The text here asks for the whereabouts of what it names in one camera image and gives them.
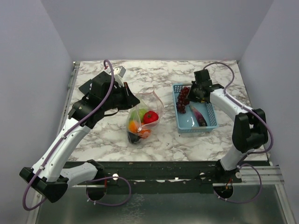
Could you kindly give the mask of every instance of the marble table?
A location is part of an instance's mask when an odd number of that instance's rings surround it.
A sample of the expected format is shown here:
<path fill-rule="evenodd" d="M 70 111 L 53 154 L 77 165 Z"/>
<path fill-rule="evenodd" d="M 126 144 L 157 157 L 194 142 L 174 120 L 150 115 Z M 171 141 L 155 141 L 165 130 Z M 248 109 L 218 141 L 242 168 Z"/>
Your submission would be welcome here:
<path fill-rule="evenodd" d="M 158 129 L 143 144 L 132 145 L 127 140 L 125 121 L 128 111 L 119 111 L 112 117 L 102 119 L 84 137 L 70 156 L 70 161 L 215 161 L 223 157 L 232 146 L 233 121 L 215 107 L 219 127 L 211 133 L 192 136 L 177 132 L 172 99 L 172 84 L 194 80 L 194 71 L 201 70 L 210 61 L 111 61 L 113 66 L 127 70 L 123 81 L 133 93 L 151 92 L 164 103 L 164 115 Z M 243 103 L 249 99 L 236 61 L 226 61 L 235 72 L 235 80 L 229 92 Z M 225 86 L 232 78 L 222 65 L 209 68 L 214 83 Z M 71 105 L 83 94 L 78 87 L 94 78 L 103 70 L 102 61 L 81 62 Z M 266 155 L 251 155 L 248 160 L 267 160 Z"/>

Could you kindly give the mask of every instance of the black metal frame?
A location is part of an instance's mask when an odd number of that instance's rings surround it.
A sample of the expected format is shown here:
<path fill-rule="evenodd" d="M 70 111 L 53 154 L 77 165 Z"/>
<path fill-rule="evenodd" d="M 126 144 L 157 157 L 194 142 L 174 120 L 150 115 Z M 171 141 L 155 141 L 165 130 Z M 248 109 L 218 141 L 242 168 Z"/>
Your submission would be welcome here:
<path fill-rule="evenodd" d="M 64 168 L 82 165 L 84 162 L 69 161 Z M 213 183 L 227 183 L 230 178 L 234 183 L 241 182 L 236 178 L 234 170 L 220 178 L 215 176 L 218 161 L 179 161 L 179 162 L 98 162 L 104 169 L 99 171 L 95 179 L 117 174 L 127 179 L 132 194 L 175 194 L 175 193 L 213 193 Z M 269 161 L 249 161 L 253 166 L 269 166 Z M 91 199 L 98 200 L 107 194 L 123 195 L 128 193 L 128 186 L 122 180 L 109 180 L 107 188 L 89 188 L 89 185 L 104 186 L 105 182 L 83 182 L 87 185 Z"/>

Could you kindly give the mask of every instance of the red grapes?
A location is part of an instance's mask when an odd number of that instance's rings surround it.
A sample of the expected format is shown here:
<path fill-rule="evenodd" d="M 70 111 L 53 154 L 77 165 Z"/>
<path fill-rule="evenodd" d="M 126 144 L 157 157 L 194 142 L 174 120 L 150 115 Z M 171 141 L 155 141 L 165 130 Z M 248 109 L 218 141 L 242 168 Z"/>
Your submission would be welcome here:
<path fill-rule="evenodd" d="M 186 105 L 190 103 L 190 100 L 187 99 L 188 93 L 190 91 L 190 87 L 185 86 L 183 89 L 181 89 L 179 95 L 178 95 L 178 101 L 177 101 L 177 111 L 180 113 L 186 113 Z"/>

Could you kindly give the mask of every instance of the orange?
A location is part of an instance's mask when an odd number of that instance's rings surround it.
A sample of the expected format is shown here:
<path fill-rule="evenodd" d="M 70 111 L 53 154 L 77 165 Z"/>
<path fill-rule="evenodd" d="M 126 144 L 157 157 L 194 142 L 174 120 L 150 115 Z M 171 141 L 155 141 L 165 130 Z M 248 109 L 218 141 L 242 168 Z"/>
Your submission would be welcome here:
<path fill-rule="evenodd" d="M 143 139 L 146 139 L 147 137 L 150 136 L 151 130 L 150 129 L 146 129 L 144 127 L 143 129 L 141 129 L 140 131 L 138 131 L 138 128 L 140 128 L 143 125 L 144 125 L 144 123 L 141 123 L 141 125 L 140 125 L 137 121 L 132 120 L 132 121 L 129 122 L 128 129 L 129 129 L 130 132 L 137 133 L 138 136 L 140 136 Z"/>
<path fill-rule="evenodd" d="M 150 136 L 151 130 L 150 129 L 146 129 L 145 127 L 143 129 L 141 129 L 141 131 L 139 132 L 139 136 L 142 137 L 143 139 L 146 139 Z"/>
<path fill-rule="evenodd" d="M 137 121 L 132 120 L 132 121 L 129 122 L 128 128 L 129 128 L 130 132 L 137 133 L 139 127 L 140 126 L 139 126 L 139 123 Z"/>

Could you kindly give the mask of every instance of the gray wall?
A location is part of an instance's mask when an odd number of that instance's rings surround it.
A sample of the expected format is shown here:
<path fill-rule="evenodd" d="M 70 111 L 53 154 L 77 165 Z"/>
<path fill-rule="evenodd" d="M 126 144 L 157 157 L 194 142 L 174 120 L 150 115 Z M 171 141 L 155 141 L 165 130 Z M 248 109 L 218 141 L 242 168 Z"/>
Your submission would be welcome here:
<path fill-rule="evenodd" d="M 279 163 L 299 222 L 299 1 L 274 0 L 240 61 L 254 107 L 266 111 L 274 133 L 271 159 Z"/>
<path fill-rule="evenodd" d="M 0 223 L 25 223 L 19 171 L 55 138 L 72 61 L 40 0 L 2 1 L 0 21 Z"/>
<path fill-rule="evenodd" d="M 73 60 L 239 60 L 272 2 L 42 0 Z"/>

